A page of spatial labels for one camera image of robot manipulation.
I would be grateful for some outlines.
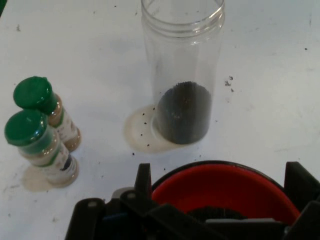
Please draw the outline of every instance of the speck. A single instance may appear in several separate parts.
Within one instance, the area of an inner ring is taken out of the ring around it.
[[[231,84],[229,83],[229,81],[224,81],[224,85],[227,86],[227,87],[230,87]]]

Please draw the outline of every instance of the small glass bottle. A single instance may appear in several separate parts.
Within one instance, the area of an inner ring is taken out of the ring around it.
[[[210,125],[224,0],[141,0],[142,28],[160,133],[176,144]]]
[[[65,187],[78,176],[78,162],[62,144],[57,130],[38,110],[25,109],[13,115],[5,125],[7,142],[37,167],[55,187]]]
[[[46,77],[33,76],[21,81],[14,89],[13,99],[23,109],[37,109],[46,114],[49,125],[56,128],[61,141],[70,152],[79,146],[80,131]]]

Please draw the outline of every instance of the white surface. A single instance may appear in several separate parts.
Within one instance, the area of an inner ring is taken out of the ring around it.
[[[47,76],[83,142],[72,185],[32,192],[23,180],[29,163],[0,137],[0,239],[64,239],[77,201],[108,201],[133,185],[142,162],[153,182],[195,159],[245,164],[281,184],[286,161],[300,161],[320,179],[319,12],[317,0],[227,0],[208,134],[169,151],[146,150],[152,140],[141,137],[137,151],[128,129],[150,124],[130,116],[152,104],[140,1],[9,0],[0,19],[1,128],[18,110],[14,84]]]

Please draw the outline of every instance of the red container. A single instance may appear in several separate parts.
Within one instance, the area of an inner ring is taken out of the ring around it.
[[[273,218],[292,225],[300,212],[283,188],[266,175],[226,161],[182,166],[158,180],[152,199],[183,212],[211,206],[236,211],[247,218]]]

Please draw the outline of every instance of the green cap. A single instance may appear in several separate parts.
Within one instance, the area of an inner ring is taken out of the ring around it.
[[[38,109],[50,115],[57,107],[57,98],[46,77],[32,76],[21,81],[14,89],[15,104],[23,109]]]
[[[22,147],[24,152],[41,152],[51,143],[53,137],[51,132],[46,131],[47,125],[45,114],[38,110],[25,109],[8,120],[4,135],[9,144]]]

